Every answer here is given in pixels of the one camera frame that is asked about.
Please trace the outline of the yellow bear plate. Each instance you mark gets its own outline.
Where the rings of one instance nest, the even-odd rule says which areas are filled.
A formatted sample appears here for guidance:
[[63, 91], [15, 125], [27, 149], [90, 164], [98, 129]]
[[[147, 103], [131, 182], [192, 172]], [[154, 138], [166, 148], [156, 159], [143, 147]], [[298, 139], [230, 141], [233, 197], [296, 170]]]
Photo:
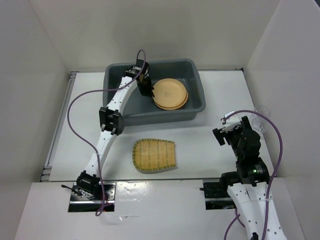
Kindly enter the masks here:
[[186, 87], [173, 78], [165, 78], [157, 81], [154, 86], [154, 102], [164, 107], [175, 107], [180, 105], [188, 92]]
[[169, 111], [169, 110], [177, 110], [177, 109], [182, 108], [182, 107], [186, 104], [187, 100], [188, 100], [188, 95], [186, 95], [185, 98], [184, 98], [184, 100], [183, 100], [183, 102], [182, 102], [181, 104], [177, 105], [177, 106], [165, 107], [165, 106], [159, 105], [159, 104], [156, 103], [156, 102], [155, 102], [155, 105], [156, 105], [157, 107], [159, 107], [160, 109], [163, 109], [163, 110], [168, 110], [168, 111]]

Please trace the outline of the woven bamboo tray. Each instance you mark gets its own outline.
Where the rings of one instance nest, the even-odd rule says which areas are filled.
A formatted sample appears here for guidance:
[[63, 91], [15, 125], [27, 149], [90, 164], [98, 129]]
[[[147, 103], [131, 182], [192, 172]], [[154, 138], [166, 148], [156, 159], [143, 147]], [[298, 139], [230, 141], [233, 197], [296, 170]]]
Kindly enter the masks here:
[[132, 148], [133, 166], [140, 172], [155, 173], [177, 167], [175, 142], [157, 138], [143, 138]]

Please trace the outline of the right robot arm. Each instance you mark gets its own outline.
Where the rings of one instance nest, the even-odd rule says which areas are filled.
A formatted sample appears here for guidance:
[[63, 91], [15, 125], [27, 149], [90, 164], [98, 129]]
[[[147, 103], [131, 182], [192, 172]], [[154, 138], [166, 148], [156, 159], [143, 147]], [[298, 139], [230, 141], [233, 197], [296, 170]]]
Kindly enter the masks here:
[[260, 157], [261, 137], [249, 119], [235, 111], [225, 114], [223, 127], [212, 132], [222, 146], [231, 146], [236, 158], [236, 171], [223, 173], [219, 191], [231, 197], [249, 240], [285, 240], [271, 193], [272, 176]]

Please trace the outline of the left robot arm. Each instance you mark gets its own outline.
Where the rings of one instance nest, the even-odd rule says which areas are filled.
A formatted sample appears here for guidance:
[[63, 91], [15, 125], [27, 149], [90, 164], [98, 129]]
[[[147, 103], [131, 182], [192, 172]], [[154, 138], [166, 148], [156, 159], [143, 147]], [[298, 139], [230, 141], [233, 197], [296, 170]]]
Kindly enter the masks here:
[[94, 156], [76, 180], [77, 188], [88, 200], [106, 196], [105, 188], [101, 186], [102, 166], [117, 136], [124, 131], [125, 120], [122, 113], [129, 97], [137, 88], [142, 96], [152, 97], [154, 95], [149, 77], [149, 64], [146, 62], [127, 68], [119, 87], [109, 89], [110, 92], [115, 92], [110, 102], [99, 109], [101, 133], [97, 145], [93, 148]]

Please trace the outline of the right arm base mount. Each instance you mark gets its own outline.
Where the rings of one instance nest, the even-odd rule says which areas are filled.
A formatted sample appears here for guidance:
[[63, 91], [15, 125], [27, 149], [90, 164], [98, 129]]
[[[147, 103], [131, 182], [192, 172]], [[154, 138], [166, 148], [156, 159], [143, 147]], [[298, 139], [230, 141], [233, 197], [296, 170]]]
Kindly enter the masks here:
[[233, 200], [223, 191], [218, 178], [204, 179], [199, 190], [204, 195], [206, 210], [228, 210], [235, 208]]

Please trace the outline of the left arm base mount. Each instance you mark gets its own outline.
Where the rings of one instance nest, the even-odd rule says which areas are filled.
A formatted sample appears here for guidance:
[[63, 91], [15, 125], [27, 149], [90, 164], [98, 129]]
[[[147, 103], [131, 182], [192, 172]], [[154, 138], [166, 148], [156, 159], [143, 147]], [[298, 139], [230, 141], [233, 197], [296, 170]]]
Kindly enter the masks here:
[[[113, 212], [115, 210], [116, 184], [110, 183], [103, 186], [105, 192], [103, 212]], [[69, 213], [96, 212], [103, 204], [101, 187], [99, 187], [97, 195], [79, 189], [75, 183], [72, 186], [62, 184], [61, 187], [71, 191], [68, 206]]]

